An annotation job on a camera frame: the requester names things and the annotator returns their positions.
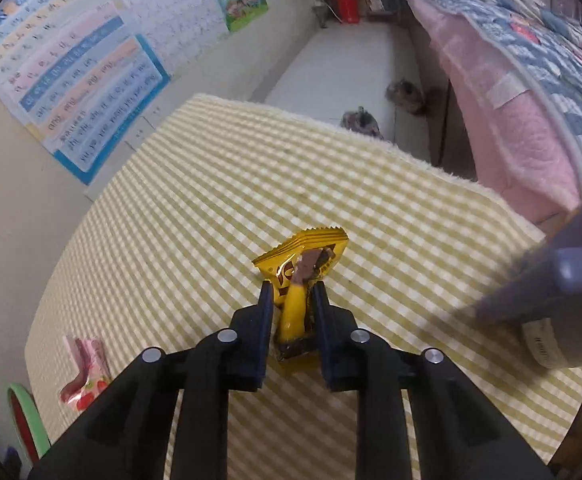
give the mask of checkered tablecloth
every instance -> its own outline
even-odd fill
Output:
[[[254,303],[255,256],[331,225],[350,237],[325,280],[332,303],[397,348],[441,348],[548,460],[582,401],[582,369],[543,370],[466,309],[541,233],[389,144],[209,96],[117,173],[53,272],[26,344],[51,439],[76,418],[58,398],[72,378],[64,334],[100,336],[114,375],[147,346],[190,348]],[[350,479],[355,440],[355,396],[329,394],[317,372],[269,367],[259,393],[231,394],[229,479]]]

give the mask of pink fleece fabric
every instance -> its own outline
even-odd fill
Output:
[[[503,76],[517,73],[513,64],[465,17],[442,12],[429,0],[408,2],[455,90],[478,181],[536,224],[576,208],[576,173],[533,91],[499,108],[486,97]]]

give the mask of red bucket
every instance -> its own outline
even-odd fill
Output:
[[[340,20],[344,23],[359,23],[360,13],[357,10],[357,0],[337,0]]]

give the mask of white tile floor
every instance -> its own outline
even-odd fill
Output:
[[[298,54],[265,103],[329,124],[363,106],[385,139],[428,160],[426,119],[387,101],[384,92],[405,77],[420,86],[413,45],[406,29],[388,23],[329,23]]]

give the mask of patterned quilt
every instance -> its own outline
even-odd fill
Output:
[[[554,119],[582,191],[582,23],[536,0],[431,1],[465,16],[517,67]]]

